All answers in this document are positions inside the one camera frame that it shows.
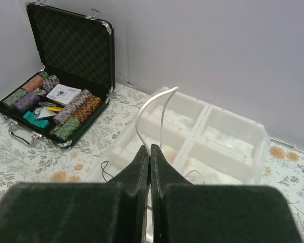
black case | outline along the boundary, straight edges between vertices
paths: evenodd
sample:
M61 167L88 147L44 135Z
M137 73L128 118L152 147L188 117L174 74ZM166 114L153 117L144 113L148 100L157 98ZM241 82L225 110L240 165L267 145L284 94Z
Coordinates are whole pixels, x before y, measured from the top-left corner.
M50 134L55 123L52 121L45 129L39 128L23 119L16 109L9 110L2 101L21 88L19 86L0 100L0 114L9 119L9 134L14 139L33 146L37 138L44 138L61 148L73 146L91 123L109 104L109 94L115 87L115 53L112 25L95 15L80 15L41 3L26 4L31 28L44 69L49 75L56 75L61 84L87 89L100 97L103 103L65 142ZM98 13L91 9L89 13ZM41 101L52 102L46 97ZM14 134L17 126L32 131L31 140Z

case lid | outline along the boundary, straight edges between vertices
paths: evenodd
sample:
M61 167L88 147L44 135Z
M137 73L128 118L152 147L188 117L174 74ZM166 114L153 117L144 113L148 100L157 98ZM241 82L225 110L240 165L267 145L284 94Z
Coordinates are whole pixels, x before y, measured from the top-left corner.
M113 29L107 21L28 3L27 12L45 67L108 89L115 86Z

yellow object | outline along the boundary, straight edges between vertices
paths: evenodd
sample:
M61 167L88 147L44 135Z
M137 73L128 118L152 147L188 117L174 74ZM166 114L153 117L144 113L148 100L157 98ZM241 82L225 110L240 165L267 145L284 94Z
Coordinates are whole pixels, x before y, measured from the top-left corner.
M51 110L51 111L60 112L63 108L61 108L61 107L49 107L49 106L47 106L46 109Z

table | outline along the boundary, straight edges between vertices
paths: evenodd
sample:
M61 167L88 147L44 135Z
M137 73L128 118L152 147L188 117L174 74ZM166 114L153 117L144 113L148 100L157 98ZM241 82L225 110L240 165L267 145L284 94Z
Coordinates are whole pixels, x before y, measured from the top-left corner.
M0 198L18 182L81 182L144 104L148 95L117 84L109 107L70 150L40 141L28 148L10 138L0 117ZM304 238L304 154L272 142L262 184L278 188L287 199Z

white wall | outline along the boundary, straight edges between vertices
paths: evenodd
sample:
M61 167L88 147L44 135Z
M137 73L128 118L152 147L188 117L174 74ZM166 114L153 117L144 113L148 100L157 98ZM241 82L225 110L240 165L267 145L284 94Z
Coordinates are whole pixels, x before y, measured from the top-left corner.
M0 0L0 99L41 69L29 22L17 0Z
M139 89L179 85L304 148L304 0L47 3L100 9L115 26L116 72Z

